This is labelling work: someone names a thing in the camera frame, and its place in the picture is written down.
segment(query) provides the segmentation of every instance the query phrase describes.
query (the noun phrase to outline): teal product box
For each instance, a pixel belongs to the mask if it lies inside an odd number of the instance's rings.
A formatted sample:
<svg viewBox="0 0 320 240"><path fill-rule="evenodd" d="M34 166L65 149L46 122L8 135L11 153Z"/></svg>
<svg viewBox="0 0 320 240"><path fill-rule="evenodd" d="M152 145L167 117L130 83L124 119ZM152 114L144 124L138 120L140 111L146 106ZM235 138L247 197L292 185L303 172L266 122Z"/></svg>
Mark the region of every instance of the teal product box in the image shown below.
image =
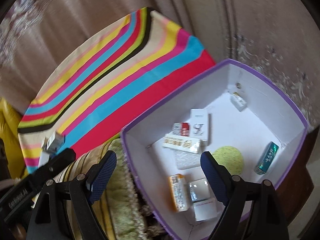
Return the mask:
<svg viewBox="0 0 320 240"><path fill-rule="evenodd" d="M263 175L267 172L267 170L269 169L273 161L273 158L276 156L278 149L279 149L279 146L276 145L274 142L270 142L267 145L260 160L258 161L258 164L254 168L255 173L259 175Z"/></svg>

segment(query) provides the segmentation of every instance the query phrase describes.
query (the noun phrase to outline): white gift box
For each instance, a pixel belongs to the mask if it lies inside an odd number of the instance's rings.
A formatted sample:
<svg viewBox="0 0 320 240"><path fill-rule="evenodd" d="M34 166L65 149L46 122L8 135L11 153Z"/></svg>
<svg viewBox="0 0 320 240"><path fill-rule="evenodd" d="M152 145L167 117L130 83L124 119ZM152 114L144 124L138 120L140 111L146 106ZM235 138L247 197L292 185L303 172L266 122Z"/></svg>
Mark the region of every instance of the white gift box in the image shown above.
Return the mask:
<svg viewBox="0 0 320 240"><path fill-rule="evenodd" d="M230 100L234 92L247 102L241 112ZM170 175L183 174L188 182L204 178L201 167L178 170L173 151L162 147L163 136L174 123L188 122L193 108L206 108L210 115L210 144L202 151L236 147L244 158L241 177L257 183L269 179L275 188L293 165L307 133L306 119L288 96L262 74L231 59L186 82L127 125L121 137L136 184L167 232L182 240L208 237L223 210L217 202L216 218L196 222L192 208L180 213L171 208ZM279 150L268 172L258 175L254 167L270 141ZM243 216L249 210L245 205Z"/></svg>

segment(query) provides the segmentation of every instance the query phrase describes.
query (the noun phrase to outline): striped fabric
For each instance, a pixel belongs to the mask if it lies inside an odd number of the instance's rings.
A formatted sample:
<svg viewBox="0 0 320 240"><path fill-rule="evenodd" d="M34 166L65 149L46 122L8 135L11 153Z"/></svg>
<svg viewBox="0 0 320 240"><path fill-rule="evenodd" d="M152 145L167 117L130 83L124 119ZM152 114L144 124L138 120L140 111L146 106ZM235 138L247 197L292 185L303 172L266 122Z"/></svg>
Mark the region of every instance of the striped fabric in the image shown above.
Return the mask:
<svg viewBox="0 0 320 240"><path fill-rule="evenodd" d="M70 54L31 102L18 129L28 171L53 131L80 157L214 64L197 38L150 8L111 24Z"/></svg>

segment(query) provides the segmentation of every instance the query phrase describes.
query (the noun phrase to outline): yellow stripe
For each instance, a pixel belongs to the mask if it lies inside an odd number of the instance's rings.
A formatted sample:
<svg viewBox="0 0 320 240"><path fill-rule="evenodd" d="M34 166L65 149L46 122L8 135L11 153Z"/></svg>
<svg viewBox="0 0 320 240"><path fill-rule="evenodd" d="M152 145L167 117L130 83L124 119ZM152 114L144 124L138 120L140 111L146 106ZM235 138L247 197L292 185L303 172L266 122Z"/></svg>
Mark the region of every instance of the yellow stripe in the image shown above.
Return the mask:
<svg viewBox="0 0 320 240"><path fill-rule="evenodd" d="M112 142L113 140L118 139L118 138L120 138L120 133L117 133L116 135L112 136L110 139L106 140L105 143Z"/></svg>
<svg viewBox="0 0 320 240"><path fill-rule="evenodd" d="M33 148L33 149L21 149L24 158L39 158L41 154L41 148Z"/></svg>
<svg viewBox="0 0 320 240"><path fill-rule="evenodd" d="M146 58L145 60L142 60L135 64L132 68L128 69L127 71L120 74L118 77L116 77L114 80L106 84L103 88L98 90L96 93L94 93L84 104L82 104L59 128L58 133L62 133L81 113L83 113L90 105L93 104L95 100L103 96L105 93L107 93L110 89L112 89L114 86L119 84L122 80L127 78L128 76L132 75L134 72L139 70L140 68L144 67L145 65L151 63L152 61L156 60L157 58L162 57L163 55L169 53L173 50L177 43L177 35L180 30L180 27L174 23L169 22L167 24L167 35L164 42L164 45L160 50L158 50L156 53L152 54L150 57Z"/></svg>
<svg viewBox="0 0 320 240"><path fill-rule="evenodd" d="M113 224L110 216L110 211L108 208L107 191L105 190L100 199L102 206L102 214L104 215L105 227L107 230L107 237L109 240L116 240L116 236L113 230Z"/></svg>
<svg viewBox="0 0 320 240"><path fill-rule="evenodd" d="M130 15L124 18L124 21L119 25L119 27L114 30L110 35L104 38L102 41L97 43L87 54L85 54L81 59L79 59L62 77L58 80L51 88L48 89L40 98L35 98L31 104L42 104L44 103L52 94L57 91L63 84L65 84L70 77L72 77L76 71L81 68L92 56L99 52L106 44L112 41L121 31L121 29L130 23Z"/></svg>
<svg viewBox="0 0 320 240"><path fill-rule="evenodd" d="M75 165L75 161L73 163L69 164L67 170L63 174L63 180L62 181L68 181L69 180L69 175L70 175L70 172L73 169L74 165Z"/></svg>

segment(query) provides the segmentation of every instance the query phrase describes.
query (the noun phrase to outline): blue stripe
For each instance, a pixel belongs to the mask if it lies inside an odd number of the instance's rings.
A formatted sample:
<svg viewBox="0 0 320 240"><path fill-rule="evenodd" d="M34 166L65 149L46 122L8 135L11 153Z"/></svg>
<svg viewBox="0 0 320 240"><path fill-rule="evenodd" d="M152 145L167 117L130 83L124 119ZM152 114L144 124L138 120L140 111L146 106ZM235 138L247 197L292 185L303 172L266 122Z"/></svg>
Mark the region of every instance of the blue stripe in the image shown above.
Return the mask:
<svg viewBox="0 0 320 240"><path fill-rule="evenodd" d="M183 52L143 74L90 113L66 135L65 143L59 152L65 148L70 148L98 123L152 84L199 58L203 50L204 48L199 40L196 37L190 36L187 47Z"/></svg>
<svg viewBox="0 0 320 240"><path fill-rule="evenodd" d="M57 106L61 101L63 101L73 90L76 89L77 86L81 84L95 69L97 69L103 62L105 62L112 54L114 54L123 44L130 38L132 35L134 28L136 26L137 18L136 12L132 13L132 20L130 22L130 26L127 32L122 35L115 44L108 49L105 53L103 53L95 62L93 62L84 72L82 72L76 80L74 80L65 90L63 90L59 95L57 95L52 101L49 103L31 108L29 107L25 114L33 115L40 114L45 111L48 111L55 106Z"/></svg>
<svg viewBox="0 0 320 240"><path fill-rule="evenodd" d="M38 166L27 166L29 174L35 172L38 169Z"/></svg>

